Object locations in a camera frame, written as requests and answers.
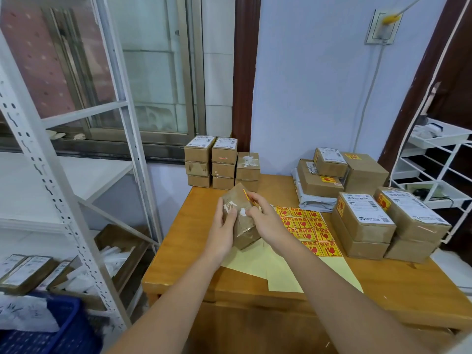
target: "blue plastic crate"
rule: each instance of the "blue plastic crate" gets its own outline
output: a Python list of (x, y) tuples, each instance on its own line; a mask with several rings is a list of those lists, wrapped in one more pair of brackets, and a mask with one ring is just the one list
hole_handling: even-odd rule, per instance
[(88, 322), (80, 299), (40, 293), (29, 295), (46, 298), (48, 309), (59, 325), (59, 331), (0, 331), (1, 354), (97, 354), (101, 351), (102, 340)]

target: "perforated metal upright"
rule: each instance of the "perforated metal upright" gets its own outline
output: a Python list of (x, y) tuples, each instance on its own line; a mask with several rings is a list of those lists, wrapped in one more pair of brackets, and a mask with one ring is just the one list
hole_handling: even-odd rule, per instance
[[(41, 179), (44, 191), (54, 204), (64, 225), (64, 234), (75, 244), (80, 260), (94, 279), (98, 293), (107, 309), (104, 315), (112, 319), (117, 329), (125, 330), (131, 325), (127, 312), (80, 210), (80, 199), (74, 195), (46, 133), (46, 128), (53, 125), (119, 109), (152, 238), (148, 241), (156, 249), (162, 242), (162, 231), (150, 186), (122, 48), (109, 13), (107, 0), (92, 0), (92, 4), (102, 33), (117, 101), (44, 120), (40, 119), (5, 37), (0, 31), (0, 107), (23, 153)], [(136, 231), (134, 234), (141, 237), (141, 234)]]

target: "wooden table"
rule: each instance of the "wooden table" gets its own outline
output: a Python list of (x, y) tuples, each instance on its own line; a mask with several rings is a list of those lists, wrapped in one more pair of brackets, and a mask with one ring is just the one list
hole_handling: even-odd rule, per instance
[[(261, 175), (259, 191), (273, 205), (298, 207), (291, 177)], [(153, 304), (204, 248), (223, 190), (193, 187), (143, 277)], [(337, 235), (324, 214), (338, 245)], [(434, 349), (472, 328), (472, 303), (431, 260), (351, 259), (364, 293)], [(269, 292), (267, 280), (225, 267), (215, 273), (189, 337), (191, 353), (335, 353), (303, 293)]]

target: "metal shelving unit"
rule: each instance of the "metal shelving unit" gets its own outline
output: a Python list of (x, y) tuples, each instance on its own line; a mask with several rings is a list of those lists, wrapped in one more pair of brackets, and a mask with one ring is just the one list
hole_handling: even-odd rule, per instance
[[(42, 187), (41, 195), (38, 195), (39, 199), (35, 196), (34, 201), (38, 202), (37, 206), (41, 206), (41, 203), (46, 203), (46, 207), (52, 209), (56, 214), (56, 219), (51, 219), (51, 213), (47, 210), (47, 216), (49, 216), (48, 220), (46, 220), (47, 226), (40, 230), (51, 230), (48, 226), (53, 225), (52, 227), (57, 231), (60, 229), (68, 238), (71, 247), (68, 247), (67, 250), (71, 251), (73, 249), (81, 262), (88, 268), (88, 273), (94, 279), (97, 291), (106, 307), (106, 311), (94, 311), (94, 314), (110, 317), (115, 328), (124, 331), (131, 325), (130, 313), (127, 313), (118, 291), (115, 289), (101, 260), (98, 248), (93, 240), (95, 234), (89, 230), (79, 204), (98, 212), (111, 222), (149, 242), (153, 245), (155, 251), (162, 242), (163, 237), (146, 167), (122, 47), (110, 16), (107, 0), (91, 1), (107, 53), (117, 101), (48, 119), (40, 119), (5, 37), (0, 31), (0, 107), (25, 156), (26, 167), (29, 168), (29, 173), (25, 176), (35, 177), (38, 186)], [(101, 161), (100, 166), (117, 167), (117, 169), (113, 172), (108, 168), (106, 172), (109, 173), (111, 171), (112, 176), (102, 184), (94, 183), (94, 186), (89, 186), (86, 189), (86, 186), (84, 186), (86, 182), (81, 181), (80, 186), (78, 186), (74, 180), (74, 174), (68, 173), (68, 167), (65, 164), (66, 162), (74, 163), (74, 161), (77, 163), (77, 160), (64, 160), (57, 156), (46, 133), (46, 128), (84, 119), (113, 109), (118, 109), (120, 112), (132, 161), (131, 163), (105, 164), (105, 162), (114, 160), (97, 160)], [(9, 163), (2, 161), (2, 156), (0, 156), (0, 167), (5, 168), (8, 166)], [(136, 177), (145, 209), (150, 238), (92, 204), (96, 196), (131, 169)], [(26, 185), (23, 191), (28, 191), (31, 184)], [(10, 221), (7, 227), (22, 228), (21, 226), (26, 223), (27, 225), (23, 229), (28, 229), (28, 226), (37, 225), (38, 221), (33, 220), (28, 223), (27, 214), (23, 215), (26, 218), (21, 216), (18, 219), (14, 218), (14, 221)], [(3, 225), (5, 225), (5, 221), (12, 219), (8, 215), (2, 218), (0, 209), (0, 223), (2, 220), (4, 220)], [(29, 232), (25, 236), (40, 237), (41, 234)]]
[[(451, 171), (472, 183), (471, 178), (451, 168), (452, 161), (462, 146), (472, 148), (472, 142), (468, 140), (468, 137), (472, 134), (472, 131), (448, 123), (440, 122), (438, 120), (431, 119), (429, 121), (441, 125), (443, 127), (443, 134), (430, 139), (420, 138), (414, 134), (410, 135), (408, 142), (400, 154), (400, 158), (398, 159), (394, 171), (392, 172), (391, 183), (401, 189), (407, 189), (407, 186), (410, 184), (424, 184), (426, 188), (431, 186), (428, 195), (423, 200), (425, 205), (432, 209), (458, 208), (462, 212), (462, 215), (448, 232), (446, 238), (442, 240), (442, 242), (448, 243), (472, 210), (472, 197), (464, 194), (462, 191), (459, 191), (451, 184), (448, 184), (444, 180), (444, 175), (446, 172)], [(446, 146), (454, 147), (452, 149), (448, 149), (445, 148)], [(438, 148), (448, 153), (449, 156), (447, 157), (446, 162), (442, 164), (438, 160), (426, 155), (426, 150), (429, 148)], [(409, 159), (413, 156), (423, 156), (429, 161), (441, 166), (438, 176), (432, 177), (425, 171), (425, 168), (419, 166)], [(420, 178), (420, 174), (428, 178), (428, 180), (425, 181), (424, 179)], [(401, 181), (401, 179), (407, 178), (417, 178), (418, 181), (408, 183), (403, 183)], [(434, 197), (434, 193), (437, 189), (440, 189), (443, 192), (443, 196), (439, 196), (437, 198)]]

